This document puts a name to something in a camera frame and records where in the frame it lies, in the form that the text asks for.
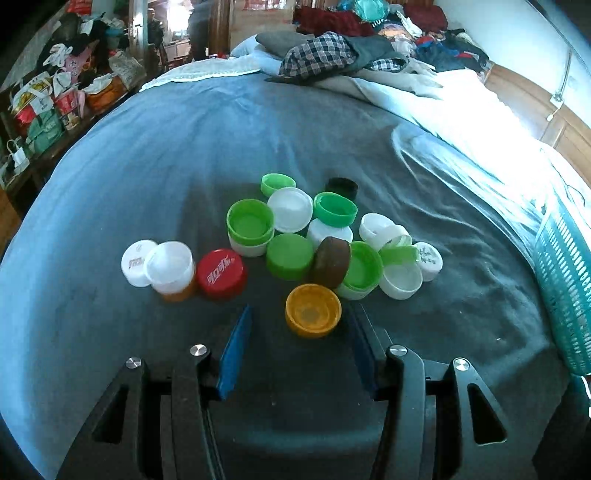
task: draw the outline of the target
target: wooden cabinet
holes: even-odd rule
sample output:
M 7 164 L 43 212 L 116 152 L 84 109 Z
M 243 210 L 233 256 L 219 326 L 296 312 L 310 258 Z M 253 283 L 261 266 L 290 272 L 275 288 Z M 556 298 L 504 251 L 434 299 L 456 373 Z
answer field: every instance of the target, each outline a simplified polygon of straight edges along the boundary
M 8 200 L 6 192 L 0 190 L 0 256 L 20 226 L 21 219 Z

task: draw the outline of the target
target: gray bed sheet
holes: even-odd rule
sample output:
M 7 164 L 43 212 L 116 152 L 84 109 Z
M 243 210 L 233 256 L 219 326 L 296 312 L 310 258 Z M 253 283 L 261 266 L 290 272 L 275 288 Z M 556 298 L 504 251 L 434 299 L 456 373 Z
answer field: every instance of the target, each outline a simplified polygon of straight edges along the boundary
M 52 480 L 85 418 L 130 355 L 170 362 L 237 303 L 255 309 L 236 391 L 213 407 L 229 479 L 367 478 L 385 405 L 363 391 L 340 329 L 289 331 L 296 285 L 245 260 L 246 290 L 225 304 L 163 302 L 131 287 L 131 243 L 228 248 L 225 215 L 279 171 L 310 195 L 331 176 L 359 184 L 358 218 L 378 212 L 437 247 L 443 270 L 406 301 L 379 289 L 370 317 L 423 358 L 472 361 L 515 430 L 509 477 L 531 458 L 569 380 L 530 266 L 540 215 L 443 141 L 374 106 L 261 74 L 170 83 L 137 94 L 61 160 L 0 266 L 0 413 Z

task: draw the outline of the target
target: bed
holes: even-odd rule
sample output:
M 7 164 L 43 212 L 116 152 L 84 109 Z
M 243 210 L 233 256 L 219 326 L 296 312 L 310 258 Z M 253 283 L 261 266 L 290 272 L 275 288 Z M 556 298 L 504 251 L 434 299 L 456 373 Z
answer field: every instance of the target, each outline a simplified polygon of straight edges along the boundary
M 226 476 L 369 478 L 385 405 L 363 390 L 342 328 L 317 341 L 290 332 L 284 303 L 296 283 L 246 259 L 237 299 L 170 304 L 121 274 L 122 253 L 142 238 L 182 241 L 196 257 L 228 248 L 229 206 L 263 199 L 261 177 L 280 171 L 310 195 L 329 177 L 355 179 L 356 239 L 361 216 L 378 212 L 441 252 L 442 272 L 411 299 L 377 290 L 363 305 L 421 357 L 469 359 L 492 390 L 516 448 L 480 478 L 536 478 L 532 458 L 571 378 L 531 251 L 547 195 L 565 181 L 589 195 L 584 181 L 475 74 L 438 77 L 446 97 L 434 100 L 351 77 L 267 82 L 262 60 L 265 68 L 278 61 L 251 48 L 238 61 L 257 68 L 232 76 L 216 77 L 219 59 L 206 61 L 206 74 L 179 67 L 61 160 L 0 264 L 0 414 L 9 429 L 0 439 L 12 436 L 53 480 L 128 357 L 170 365 L 249 303 L 254 326 L 239 382 L 212 411 Z

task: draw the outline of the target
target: wall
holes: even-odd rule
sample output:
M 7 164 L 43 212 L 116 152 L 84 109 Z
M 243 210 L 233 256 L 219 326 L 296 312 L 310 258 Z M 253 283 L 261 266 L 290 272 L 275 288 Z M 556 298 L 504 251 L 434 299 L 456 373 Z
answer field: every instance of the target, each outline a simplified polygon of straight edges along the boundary
M 113 18 L 113 8 L 115 7 L 116 0 L 93 0 L 92 2 L 92 13 L 101 14 L 106 12 L 106 18 Z M 18 82 L 27 73 L 35 69 L 37 59 L 43 50 L 43 47 L 47 41 L 51 38 L 53 28 L 60 17 L 66 11 L 66 5 L 60 8 L 46 23 L 43 25 L 28 42 L 27 46 L 22 50 L 18 56 L 16 62 L 6 75 L 0 91 L 3 91 Z
M 445 12 L 450 28 L 464 28 L 492 61 L 550 93 L 560 88 L 567 46 L 527 1 L 435 0 L 435 4 Z M 574 56 L 564 98 L 591 126 L 591 76 Z

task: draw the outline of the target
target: bright light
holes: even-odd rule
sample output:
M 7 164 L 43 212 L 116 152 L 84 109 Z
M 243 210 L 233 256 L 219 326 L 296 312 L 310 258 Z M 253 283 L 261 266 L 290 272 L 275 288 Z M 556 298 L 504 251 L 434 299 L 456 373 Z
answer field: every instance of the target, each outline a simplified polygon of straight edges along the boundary
M 168 28 L 173 32 L 186 30 L 189 26 L 189 13 L 182 5 L 169 4 L 168 6 Z

